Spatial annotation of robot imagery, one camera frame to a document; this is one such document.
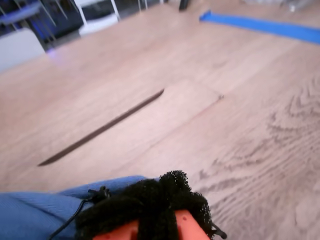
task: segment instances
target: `white chair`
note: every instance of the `white chair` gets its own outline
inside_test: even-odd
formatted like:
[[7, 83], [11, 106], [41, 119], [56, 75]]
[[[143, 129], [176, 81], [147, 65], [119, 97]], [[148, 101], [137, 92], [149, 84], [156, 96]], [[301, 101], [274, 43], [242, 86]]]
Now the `white chair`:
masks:
[[74, 3], [78, 7], [79, 13], [83, 21], [83, 26], [79, 29], [80, 36], [100, 31], [111, 25], [116, 24], [119, 21], [120, 16], [119, 16], [119, 12], [118, 12], [115, 0], [110, 0], [114, 9], [113, 14], [110, 14], [108, 16], [95, 19], [95, 20], [89, 20], [89, 21], [86, 20], [86, 17], [84, 15], [82, 8], [96, 4], [100, 1], [101, 0], [74, 0]]
[[45, 53], [36, 35], [22, 28], [0, 37], [0, 73]]

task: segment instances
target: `wooden floor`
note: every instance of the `wooden floor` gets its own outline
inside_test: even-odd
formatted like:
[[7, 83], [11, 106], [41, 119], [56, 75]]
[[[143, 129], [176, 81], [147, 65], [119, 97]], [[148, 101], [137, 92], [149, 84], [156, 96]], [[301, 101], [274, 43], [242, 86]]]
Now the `wooden floor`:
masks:
[[198, 21], [211, 9], [319, 27], [319, 8], [158, 5], [1, 74], [0, 191], [183, 170], [230, 240], [319, 240], [320, 47]]

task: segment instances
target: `blue tape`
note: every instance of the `blue tape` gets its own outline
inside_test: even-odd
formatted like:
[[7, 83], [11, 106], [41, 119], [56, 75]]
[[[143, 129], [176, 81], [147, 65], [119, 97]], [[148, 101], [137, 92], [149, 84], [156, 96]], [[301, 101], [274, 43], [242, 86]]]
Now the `blue tape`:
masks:
[[313, 44], [320, 44], [320, 29], [298, 24], [281, 23], [243, 16], [216, 14], [207, 11], [200, 16], [200, 21], [230, 25], [243, 29], [264, 32]]

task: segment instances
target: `black mesh fabric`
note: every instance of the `black mesh fabric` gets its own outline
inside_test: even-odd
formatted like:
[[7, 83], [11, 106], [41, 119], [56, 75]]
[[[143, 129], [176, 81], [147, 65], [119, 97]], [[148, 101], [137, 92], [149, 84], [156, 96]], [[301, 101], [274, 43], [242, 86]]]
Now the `black mesh fabric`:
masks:
[[213, 224], [207, 200], [191, 192], [187, 175], [171, 171], [159, 181], [139, 181], [82, 211], [75, 219], [75, 239], [92, 240], [94, 236], [139, 220], [137, 240], [179, 240], [176, 210], [188, 210], [210, 239], [214, 235], [227, 237]]

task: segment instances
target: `orange object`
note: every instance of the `orange object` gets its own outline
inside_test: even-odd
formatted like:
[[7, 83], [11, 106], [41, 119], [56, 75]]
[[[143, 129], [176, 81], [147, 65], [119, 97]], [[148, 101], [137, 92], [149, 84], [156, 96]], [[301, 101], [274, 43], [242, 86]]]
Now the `orange object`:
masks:
[[[175, 211], [179, 240], [210, 240], [188, 210]], [[139, 221], [135, 220], [93, 240], [137, 240]]]

